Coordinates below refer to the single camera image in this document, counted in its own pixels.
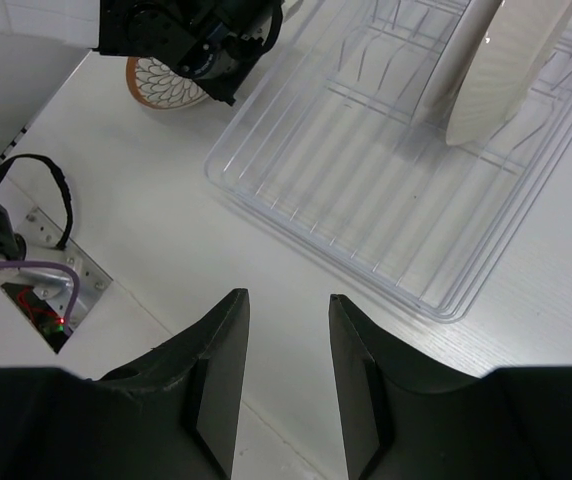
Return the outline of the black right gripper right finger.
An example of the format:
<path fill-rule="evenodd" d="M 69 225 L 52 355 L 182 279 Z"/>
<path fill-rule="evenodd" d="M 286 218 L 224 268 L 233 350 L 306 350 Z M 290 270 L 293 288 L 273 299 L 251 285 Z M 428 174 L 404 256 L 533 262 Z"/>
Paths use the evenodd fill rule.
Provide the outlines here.
<path fill-rule="evenodd" d="M 329 327 L 350 478 L 572 479 L 572 366 L 470 376 L 344 295 Z"/>

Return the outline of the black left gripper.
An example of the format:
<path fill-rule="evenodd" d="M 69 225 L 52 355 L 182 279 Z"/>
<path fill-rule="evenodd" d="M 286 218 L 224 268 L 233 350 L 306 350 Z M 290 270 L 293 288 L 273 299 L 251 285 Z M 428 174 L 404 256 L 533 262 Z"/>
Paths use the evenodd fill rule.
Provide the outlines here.
<path fill-rule="evenodd" d="M 282 25 L 281 1 L 102 1 L 96 51 L 154 58 L 232 105 Z"/>

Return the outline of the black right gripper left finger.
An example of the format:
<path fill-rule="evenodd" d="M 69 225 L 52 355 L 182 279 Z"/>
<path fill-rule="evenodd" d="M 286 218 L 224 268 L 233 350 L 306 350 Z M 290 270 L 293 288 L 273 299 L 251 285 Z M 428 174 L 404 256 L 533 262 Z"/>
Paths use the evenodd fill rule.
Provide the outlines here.
<path fill-rule="evenodd" d="M 228 479 L 250 323 L 245 289 L 97 380 L 0 368 L 0 479 Z"/>

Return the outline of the brown rimmed plate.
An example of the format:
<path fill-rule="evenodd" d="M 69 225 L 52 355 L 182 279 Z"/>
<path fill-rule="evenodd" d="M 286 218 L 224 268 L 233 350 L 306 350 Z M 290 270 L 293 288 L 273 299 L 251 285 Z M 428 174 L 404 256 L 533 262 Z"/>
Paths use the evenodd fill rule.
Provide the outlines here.
<path fill-rule="evenodd" d="M 412 126 L 443 112 L 455 98 L 500 4 L 499 0 L 474 0 L 468 4 L 422 91 Z"/>

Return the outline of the red sunburst pattern plate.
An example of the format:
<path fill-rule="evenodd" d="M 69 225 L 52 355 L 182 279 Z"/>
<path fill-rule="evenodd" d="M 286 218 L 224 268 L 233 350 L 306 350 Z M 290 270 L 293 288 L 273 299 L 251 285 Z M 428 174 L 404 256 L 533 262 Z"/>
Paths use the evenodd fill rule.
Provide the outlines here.
<path fill-rule="evenodd" d="M 572 17 L 572 1 L 500 3 L 451 111 L 449 146 L 481 140 L 511 120 Z"/>

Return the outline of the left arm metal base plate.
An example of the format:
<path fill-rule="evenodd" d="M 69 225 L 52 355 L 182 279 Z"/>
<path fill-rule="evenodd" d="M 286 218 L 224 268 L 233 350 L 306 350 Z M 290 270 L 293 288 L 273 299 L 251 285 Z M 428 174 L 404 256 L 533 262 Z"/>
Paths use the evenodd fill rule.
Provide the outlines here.
<path fill-rule="evenodd" d="M 48 268 L 24 267 L 2 286 L 25 317 L 46 335 L 72 335 L 112 284 L 112 278 L 70 240 L 56 248 L 62 230 L 39 208 L 31 209 L 16 227 L 26 258 Z"/>

